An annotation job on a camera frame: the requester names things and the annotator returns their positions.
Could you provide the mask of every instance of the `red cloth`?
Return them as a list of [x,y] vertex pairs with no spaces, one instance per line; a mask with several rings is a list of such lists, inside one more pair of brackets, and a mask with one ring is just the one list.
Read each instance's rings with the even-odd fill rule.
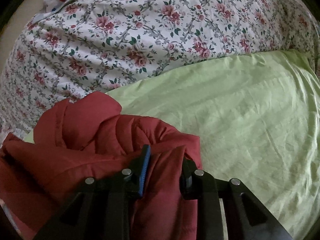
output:
[[179,191],[182,159],[201,168],[198,136],[152,117],[121,115],[111,97],[94,92],[72,104],[56,103],[34,129],[35,144],[9,135],[0,158],[0,198],[24,223],[28,238],[87,177],[101,179],[126,168],[151,145],[145,195],[135,204],[131,238],[196,239],[196,201]]

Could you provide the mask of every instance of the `silver screw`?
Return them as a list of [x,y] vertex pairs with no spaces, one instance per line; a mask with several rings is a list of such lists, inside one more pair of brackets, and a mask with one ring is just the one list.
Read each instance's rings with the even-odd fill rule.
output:
[[94,178],[92,178],[92,177],[86,178],[84,182],[86,184],[92,184],[92,183],[94,183]]
[[202,176],[202,175],[204,175],[204,171],[203,170],[195,170],[195,174],[197,176]]
[[231,179],[231,183],[233,184],[233,185],[236,185],[236,186],[238,186],[238,185],[240,185],[240,183],[241,183],[241,181],[239,180],[239,179]]
[[122,170],[122,174],[123,175],[130,175],[131,174],[131,170],[130,169],[123,169]]

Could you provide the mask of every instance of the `light green sheet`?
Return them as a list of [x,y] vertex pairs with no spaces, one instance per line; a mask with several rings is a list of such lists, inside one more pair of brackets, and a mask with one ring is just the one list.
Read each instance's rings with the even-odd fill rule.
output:
[[316,222],[320,86],[302,54],[214,59],[108,94],[122,114],[157,117],[199,135],[204,170],[241,179],[294,239]]

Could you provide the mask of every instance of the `bed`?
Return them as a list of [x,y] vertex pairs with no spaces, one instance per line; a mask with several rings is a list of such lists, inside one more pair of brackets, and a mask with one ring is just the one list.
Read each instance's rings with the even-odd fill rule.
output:
[[311,237],[318,52],[317,21],[293,0],[76,0],[17,39],[0,80],[1,139],[25,137],[57,101],[107,92],[123,113],[200,135],[208,172],[240,177],[294,239]]

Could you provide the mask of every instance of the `floral blanket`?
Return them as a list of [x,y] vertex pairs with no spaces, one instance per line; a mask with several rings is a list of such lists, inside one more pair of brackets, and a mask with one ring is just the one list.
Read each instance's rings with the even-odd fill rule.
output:
[[319,36],[294,0],[77,0],[17,39],[0,80],[1,138],[42,113],[202,60],[278,49],[306,53]]

